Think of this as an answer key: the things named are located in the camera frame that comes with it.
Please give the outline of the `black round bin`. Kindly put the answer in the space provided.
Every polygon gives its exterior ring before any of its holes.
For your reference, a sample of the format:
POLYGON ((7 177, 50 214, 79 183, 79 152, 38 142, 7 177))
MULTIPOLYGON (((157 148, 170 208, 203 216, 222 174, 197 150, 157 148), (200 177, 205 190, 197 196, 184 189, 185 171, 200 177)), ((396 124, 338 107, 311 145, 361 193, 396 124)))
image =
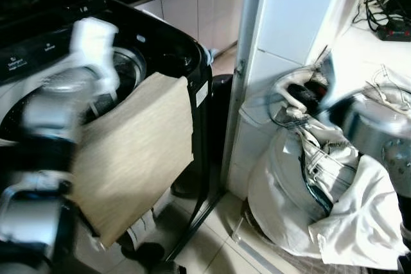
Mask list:
POLYGON ((228 123, 228 111, 234 83, 233 74, 220 74, 212 78, 211 104, 209 105, 209 118, 214 126, 226 126, 228 123))

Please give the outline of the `white fabric laundry basket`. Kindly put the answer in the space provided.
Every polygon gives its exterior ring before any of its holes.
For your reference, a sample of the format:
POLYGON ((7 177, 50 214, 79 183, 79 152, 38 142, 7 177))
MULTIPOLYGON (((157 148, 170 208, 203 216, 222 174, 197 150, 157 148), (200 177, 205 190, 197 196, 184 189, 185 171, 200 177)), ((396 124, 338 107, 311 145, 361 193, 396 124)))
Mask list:
POLYGON ((304 172, 299 133, 276 128, 269 147, 249 180, 249 206, 256 224, 270 242, 291 255, 321 257, 310 225, 326 218, 333 207, 328 194, 304 172))

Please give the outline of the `white door panel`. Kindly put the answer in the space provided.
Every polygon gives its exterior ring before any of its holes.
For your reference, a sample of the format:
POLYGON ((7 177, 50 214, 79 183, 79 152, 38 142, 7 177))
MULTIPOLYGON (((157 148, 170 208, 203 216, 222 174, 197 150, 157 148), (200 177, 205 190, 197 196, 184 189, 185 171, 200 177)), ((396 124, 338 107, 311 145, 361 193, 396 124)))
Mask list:
POLYGON ((222 178, 229 194, 247 197, 250 172, 269 143, 241 107, 281 75, 313 65, 337 38, 345 0, 243 0, 222 178))

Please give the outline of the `black power strip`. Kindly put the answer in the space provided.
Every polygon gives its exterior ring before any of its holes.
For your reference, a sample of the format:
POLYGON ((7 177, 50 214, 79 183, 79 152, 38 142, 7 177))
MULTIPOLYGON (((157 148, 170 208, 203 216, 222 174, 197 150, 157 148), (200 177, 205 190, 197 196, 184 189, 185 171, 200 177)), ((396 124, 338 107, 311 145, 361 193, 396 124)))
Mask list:
POLYGON ((411 25, 405 21, 390 21, 379 25, 375 34, 381 40, 387 42, 411 42, 411 25))

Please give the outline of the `black top-load washing machine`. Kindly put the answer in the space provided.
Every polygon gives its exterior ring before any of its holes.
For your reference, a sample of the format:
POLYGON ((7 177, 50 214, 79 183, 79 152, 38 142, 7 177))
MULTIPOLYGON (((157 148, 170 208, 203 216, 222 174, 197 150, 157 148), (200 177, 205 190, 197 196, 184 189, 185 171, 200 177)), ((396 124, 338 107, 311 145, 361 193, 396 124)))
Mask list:
MULTIPOLYGON (((18 168, 23 162, 17 143, 24 138, 24 107, 50 77, 79 68, 70 63, 69 46, 74 22, 84 18, 110 22, 119 29, 112 55, 119 75, 116 91, 119 104, 152 74, 187 78, 193 112, 193 162, 187 168, 200 157, 197 148, 201 134, 200 106, 207 91, 208 69, 206 52, 191 37, 166 22, 112 0, 0 0, 0 195, 20 177, 18 168)), ((17 215, 13 221, 17 231, 36 231, 39 241, 47 245, 54 243, 50 224, 58 222, 60 225, 57 251, 61 259, 54 262, 51 274, 58 274, 66 263, 74 260, 76 241, 91 241, 105 250, 77 204, 70 200, 74 183, 73 160, 80 147, 82 130, 92 122, 86 119, 88 107, 77 130, 73 158, 69 163, 71 189, 66 203, 35 201, 29 207, 21 207, 26 197, 20 194, 20 203, 8 209, 9 214, 17 215)), ((152 229, 153 216, 159 213, 172 186, 153 209, 122 236, 137 244, 142 238, 140 226, 152 229)))

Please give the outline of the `beige cloth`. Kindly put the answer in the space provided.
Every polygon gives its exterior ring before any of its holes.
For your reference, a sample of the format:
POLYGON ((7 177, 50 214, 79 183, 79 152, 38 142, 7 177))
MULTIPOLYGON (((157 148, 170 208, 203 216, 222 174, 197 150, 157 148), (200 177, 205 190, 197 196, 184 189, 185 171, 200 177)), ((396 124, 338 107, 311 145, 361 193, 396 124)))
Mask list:
POLYGON ((109 248, 193 162, 187 78, 150 75, 82 133, 70 200, 109 248))

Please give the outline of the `white sheet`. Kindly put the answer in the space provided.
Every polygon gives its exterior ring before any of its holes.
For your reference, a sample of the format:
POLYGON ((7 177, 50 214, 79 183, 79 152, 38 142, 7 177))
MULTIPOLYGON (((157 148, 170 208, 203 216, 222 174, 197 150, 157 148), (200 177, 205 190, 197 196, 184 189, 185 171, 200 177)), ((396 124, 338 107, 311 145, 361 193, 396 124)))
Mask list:
POLYGON ((408 253, 403 242, 403 218, 387 169, 364 155, 353 183, 326 218, 309 227, 326 264, 364 266, 397 271, 408 253))

